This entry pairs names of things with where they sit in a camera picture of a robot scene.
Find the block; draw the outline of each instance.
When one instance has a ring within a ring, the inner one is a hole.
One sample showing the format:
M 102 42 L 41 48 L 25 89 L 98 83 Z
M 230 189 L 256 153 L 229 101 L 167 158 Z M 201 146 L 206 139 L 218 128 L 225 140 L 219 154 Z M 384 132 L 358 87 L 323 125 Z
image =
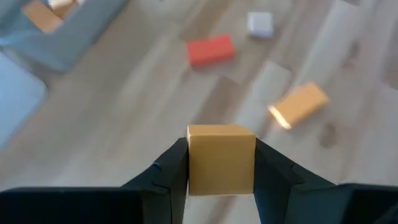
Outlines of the block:
M 22 12 L 44 33 L 53 33 L 63 23 L 61 18 L 39 0 L 27 3 Z
M 187 43 L 191 66 L 207 65 L 234 57 L 235 49 L 229 35 Z
M 188 127 L 189 194 L 251 194 L 256 137 L 238 125 Z
M 301 86 L 269 107 L 278 123 L 285 129 L 319 110 L 329 101 L 326 94 L 314 83 Z
M 250 35 L 268 38 L 274 35 L 272 14 L 269 12 L 249 12 L 248 30 Z
M 64 19 L 78 6 L 75 0 L 49 0 L 49 4 L 54 14 L 61 19 Z

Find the light blue mat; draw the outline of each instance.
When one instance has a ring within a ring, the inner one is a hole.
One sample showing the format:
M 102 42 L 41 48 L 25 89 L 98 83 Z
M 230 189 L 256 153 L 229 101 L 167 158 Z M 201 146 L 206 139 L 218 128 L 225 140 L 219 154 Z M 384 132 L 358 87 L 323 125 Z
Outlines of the light blue mat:
M 45 96 L 43 82 L 0 54 L 0 150 Z

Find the wooden floor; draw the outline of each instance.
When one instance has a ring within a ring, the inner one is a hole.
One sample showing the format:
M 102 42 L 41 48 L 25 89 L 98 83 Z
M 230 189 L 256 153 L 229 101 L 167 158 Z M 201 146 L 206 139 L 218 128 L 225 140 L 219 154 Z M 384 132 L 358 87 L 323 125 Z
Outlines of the wooden floor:
M 248 11 L 273 13 L 273 39 L 247 36 Z M 0 150 L 0 189 L 119 186 L 188 124 L 229 123 L 334 183 L 398 185 L 397 19 L 396 0 L 132 0 Z M 192 70 L 185 41 L 218 34 L 236 58 Z M 280 129 L 267 105 L 308 81 L 330 104 Z M 204 197 L 185 223 L 259 220 L 250 196 Z

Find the red block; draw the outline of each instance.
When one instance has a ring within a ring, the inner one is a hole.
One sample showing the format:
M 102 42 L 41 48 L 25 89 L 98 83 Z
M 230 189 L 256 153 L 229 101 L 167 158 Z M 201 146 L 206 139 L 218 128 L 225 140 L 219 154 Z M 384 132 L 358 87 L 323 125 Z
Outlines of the red block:
M 235 49 L 229 35 L 189 42 L 187 52 L 191 66 L 207 65 L 235 56 Z

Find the white block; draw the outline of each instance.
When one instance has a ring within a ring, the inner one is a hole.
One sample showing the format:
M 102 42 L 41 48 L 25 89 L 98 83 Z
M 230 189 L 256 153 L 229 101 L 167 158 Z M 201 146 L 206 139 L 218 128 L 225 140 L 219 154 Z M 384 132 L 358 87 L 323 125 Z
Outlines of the white block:
M 254 37 L 272 37 L 274 35 L 272 14 L 269 12 L 249 12 L 248 29 Z

